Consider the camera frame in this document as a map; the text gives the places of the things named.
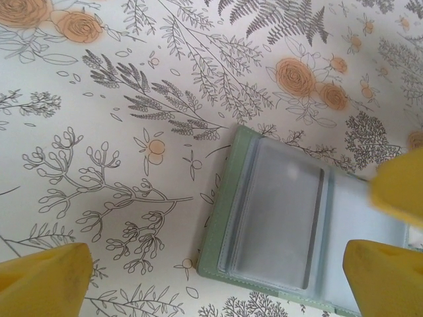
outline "branch drawing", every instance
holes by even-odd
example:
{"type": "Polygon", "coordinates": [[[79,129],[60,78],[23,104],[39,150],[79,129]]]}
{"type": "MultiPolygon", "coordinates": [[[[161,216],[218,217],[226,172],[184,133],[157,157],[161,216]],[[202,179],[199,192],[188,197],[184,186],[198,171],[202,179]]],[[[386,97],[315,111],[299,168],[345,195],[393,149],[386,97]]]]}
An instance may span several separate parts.
{"type": "Polygon", "coordinates": [[[156,20],[147,15],[148,7],[145,0],[127,0],[122,8],[128,16],[124,20],[124,23],[128,23],[126,30],[132,30],[132,33],[139,35],[144,28],[147,28],[147,35],[155,34],[156,20]]]}
{"type": "Polygon", "coordinates": [[[22,97],[19,92],[20,89],[17,89],[9,90],[7,94],[0,94],[0,113],[10,116],[13,110],[18,110],[22,116],[35,115],[50,118],[61,107],[60,96],[51,95],[49,92],[32,92],[30,101],[25,103],[19,102],[19,98],[22,97]]]}
{"type": "Polygon", "coordinates": [[[253,32],[261,28],[270,28],[268,43],[275,44],[285,36],[304,35],[312,46],[313,38],[319,34],[321,40],[326,43],[328,32],[323,24],[325,7],[316,13],[312,11],[311,0],[219,0],[218,13],[233,4],[230,14],[230,22],[234,24],[240,18],[255,15],[246,30],[249,37],[253,32]]]}
{"type": "Polygon", "coordinates": [[[99,267],[99,264],[98,264],[99,261],[100,259],[93,261],[93,274],[91,275],[91,278],[90,278],[90,284],[96,289],[98,288],[98,283],[96,282],[96,279],[103,280],[104,278],[108,277],[108,275],[104,273],[104,270],[106,268],[99,267]]]}
{"type": "Polygon", "coordinates": [[[401,71],[404,96],[411,104],[423,104],[423,65],[420,54],[423,52],[423,36],[405,37],[414,50],[404,44],[395,44],[385,38],[379,43],[379,54],[393,68],[401,71]]]}
{"type": "Polygon", "coordinates": [[[288,317],[280,302],[273,302],[268,295],[250,292],[248,300],[229,297],[221,312],[212,304],[202,306],[198,317],[288,317]]]}
{"type": "Polygon", "coordinates": [[[157,236],[165,224],[166,216],[176,207],[178,203],[192,200],[192,197],[169,198],[163,192],[154,187],[147,179],[141,180],[140,186],[127,186],[120,182],[113,184],[106,181],[106,171],[109,168],[118,168],[121,164],[118,160],[120,153],[114,151],[109,153],[109,144],[104,142],[99,150],[87,147],[86,154],[95,167],[80,168],[79,180],[69,175],[72,160],[74,159],[74,147],[82,141],[83,136],[76,136],[71,127],[63,133],[64,140],[58,135],[54,136],[52,147],[58,151],[46,154],[40,147],[32,153],[32,158],[23,155],[22,158],[27,162],[24,167],[28,170],[36,169],[41,177],[49,178],[49,183],[58,185],[60,182],[67,182],[73,187],[71,194],[67,195],[64,191],[52,188],[48,189],[48,195],[39,199],[39,203],[44,204],[39,209],[40,213],[55,211],[57,218],[63,218],[71,207],[71,202],[79,195],[92,194],[101,190],[111,190],[114,199],[118,202],[104,202],[103,211],[84,211],[82,217],[76,222],[80,225],[86,225],[81,232],[95,231],[92,238],[96,242],[102,238],[103,220],[113,211],[123,209],[135,202],[153,203],[157,207],[154,211],[143,215],[142,219],[147,221],[144,227],[126,221],[126,229],[122,235],[123,240],[107,239],[107,250],[117,250],[120,253],[114,256],[114,260],[119,260],[122,256],[129,256],[132,252],[139,258],[129,261],[124,268],[129,273],[135,271],[137,265],[141,265],[141,274],[147,271],[151,272],[153,266],[146,259],[154,259],[158,250],[163,250],[165,245],[157,236]]]}
{"type": "Polygon", "coordinates": [[[339,158],[335,156],[336,148],[327,146],[327,145],[316,145],[313,149],[311,147],[303,147],[300,145],[302,142],[303,137],[305,137],[305,132],[301,131],[289,131],[289,135],[286,139],[281,138],[278,135],[278,130],[276,125],[274,124],[259,124],[258,125],[258,132],[266,137],[271,137],[278,141],[282,141],[286,145],[290,145],[292,147],[296,147],[297,149],[303,150],[305,154],[310,155],[319,160],[323,160],[329,164],[337,166],[347,172],[353,173],[356,170],[356,164],[352,161],[350,157],[346,155],[341,155],[339,158]]]}
{"type": "Polygon", "coordinates": [[[204,28],[197,30],[196,25],[186,26],[186,20],[175,15],[162,1],[159,2],[169,13],[164,19],[167,25],[161,30],[165,31],[163,38],[167,39],[170,54],[179,59],[186,56],[192,62],[194,84],[200,86],[202,98],[207,98],[211,105],[222,100],[221,105],[232,112],[238,123],[246,123],[258,116],[262,107],[273,108],[266,89],[240,80],[245,73],[251,72],[252,64],[261,66],[262,52],[258,46],[253,46],[244,38],[209,35],[203,31],[204,28]],[[205,45],[204,40],[209,42],[210,47],[205,45]]]}
{"type": "Polygon", "coordinates": [[[50,229],[48,228],[48,225],[48,223],[44,223],[41,226],[35,224],[32,227],[28,238],[22,240],[3,238],[3,240],[15,253],[17,253],[17,251],[13,248],[14,244],[39,250],[48,250],[55,248],[56,246],[63,246],[64,244],[75,241],[73,230],[66,232],[64,226],[59,229],[58,223],[55,223],[50,229]]]}
{"type": "Polygon", "coordinates": [[[131,297],[124,289],[119,291],[114,289],[104,292],[99,297],[86,296],[85,300],[94,306],[97,315],[101,313],[105,317],[117,316],[117,314],[145,317],[158,317],[158,314],[173,317],[178,313],[185,314],[182,309],[183,303],[174,303],[179,293],[168,300],[164,299],[168,291],[169,286],[157,295],[155,286],[152,286],[144,293],[139,284],[131,297]]]}
{"type": "Polygon", "coordinates": [[[337,166],[347,172],[353,173],[356,170],[356,164],[346,155],[341,155],[339,158],[335,157],[336,149],[327,145],[316,145],[314,149],[311,147],[302,147],[299,142],[305,136],[304,131],[289,131],[289,135],[286,139],[282,139],[282,142],[303,150],[304,153],[310,155],[319,160],[323,160],[334,166],[337,166]]]}
{"type": "Polygon", "coordinates": [[[346,134],[346,149],[353,152],[357,167],[362,170],[368,164],[381,164],[402,154],[399,145],[392,145],[387,139],[383,124],[376,117],[370,117],[365,112],[346,121],[349,129],[346,134]]]}
{"type": "Polygon", "coordinates": [[[138,93],[135,98],[124,96],[131,102],[130,109],[141,112],[141,114],[132,114],[135,118],[168,120],[175,126],[172,132],[191,135],[194,139],[201,140],[219,139],[218,130],[226,128],[201,117],[199,110],[202,108],[202,104],[192,92],[188,90],[182,92],[166,80],[163,80],[162,83],[152,83],[150,88],[145,73],[131,63],[128,65],[118,63],[117,66],[114,66],[105,55],[102,54],[102,58],[100,58],[89,50],[87,50],[87,55],[83,56],[83,61],[88,67],[93,68],[91,78],[94,79],[94,82],[107,88],[119,88],[120,85],[124,85],[138,93]],[[151,90],[164,96],[167,103],[151,96],[151,90]],[[185,121],[175,120],[176,116],[185,121]]]}

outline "floral wallpaper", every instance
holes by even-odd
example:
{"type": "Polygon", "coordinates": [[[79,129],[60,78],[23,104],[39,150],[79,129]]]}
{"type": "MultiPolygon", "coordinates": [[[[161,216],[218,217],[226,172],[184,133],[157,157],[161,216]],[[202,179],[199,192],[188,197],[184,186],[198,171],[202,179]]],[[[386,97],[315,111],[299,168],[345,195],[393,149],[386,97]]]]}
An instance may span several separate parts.
{"type": "Polygon", "coordinates": [[[0,1],[0,260],[88,243],[81,317],[329,316],[197,276],[231,140],[367,178],[423,146],[422,19],[421,0],[0,1]]]}

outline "orange rose illustration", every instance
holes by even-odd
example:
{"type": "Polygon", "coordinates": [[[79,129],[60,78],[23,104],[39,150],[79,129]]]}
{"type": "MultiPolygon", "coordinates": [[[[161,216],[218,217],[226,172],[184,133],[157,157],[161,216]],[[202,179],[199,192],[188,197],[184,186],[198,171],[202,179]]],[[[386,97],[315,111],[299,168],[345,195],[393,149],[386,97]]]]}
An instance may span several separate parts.
{"type": "Polygon", "coordinates": [[[408,136],[408,148],[410,150],[415,150],[419,147],[423,147],[423,132],[415,131],[410,133],[408,136]]]}
{"type": "Polygon", "coordinates": [[[310,68],[295,58],[284,58],[276,65],[276,81],[297,97],[306,97],[315,89],[316,78],[310,68]]]}
{"type": "Polygon", "coordinates": [[[341,74],[345,74],[348,69],[346,62],[341,57],[332,58],[330,61],[330,66],[332,66],[335,71],[338,71],[341,74]]]}
{"type": "Polygon", "coordinates": [[[343,110],[347,107],[348,98],[342,87],[334,84],[325,84],[320,91],[321,100],[334,110],[343,110]]]}
{"type": "Polygon", "coordinates": [[[86,13],[54,11],[51,14],[51,19],[58,32],[72,42],[91,43],[102,32],[102,28],[97,20],[86,13]]]}
{"type": "Polygon", "coordinates": [[[48,19],[50,0],[1,0],[0,24],[10,28],[34,28],[48,19]]]}

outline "yellow object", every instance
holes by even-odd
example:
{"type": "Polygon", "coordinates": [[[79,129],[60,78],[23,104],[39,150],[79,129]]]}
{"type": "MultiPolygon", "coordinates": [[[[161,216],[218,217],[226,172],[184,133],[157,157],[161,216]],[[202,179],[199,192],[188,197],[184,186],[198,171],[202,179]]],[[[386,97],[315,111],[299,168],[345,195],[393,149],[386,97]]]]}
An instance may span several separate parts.
{"type": "Polygon", "coordinates": [[[423,227],[423,148],[383,163],[370,182],[370,198],[380,210],[423,227]]]}
{"type": "MultiPolygon", "coordinates": [[[[423,227],[423,149],[383,163],[370,198],[389,215],[423,227]]],[[[423,316],[423,253],[351,240],[344,272],[363,317],[423,316]]]]}
{"type": "Polygon", "coordinates": [[[351,240],[344,271],[363,317],[423,316],[423,253],[351,240]]]}
{"type": "Polygon", "coordinates": [[[93,261],[72,243],[0,264],[0,316],[77,317],[93,261]]]}

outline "green binder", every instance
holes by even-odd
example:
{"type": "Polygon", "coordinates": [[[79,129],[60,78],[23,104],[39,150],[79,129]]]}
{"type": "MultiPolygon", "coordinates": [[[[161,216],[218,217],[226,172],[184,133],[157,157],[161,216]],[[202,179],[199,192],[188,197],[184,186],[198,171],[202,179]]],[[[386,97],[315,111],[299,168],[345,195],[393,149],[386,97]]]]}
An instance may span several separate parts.
{"type": "Polygon", "coordinates": [[[406,247],[406,224],[367,183],[239,126],[200,253],[201,276],[359,316],[342,270],[349,240],[406,247]]]}

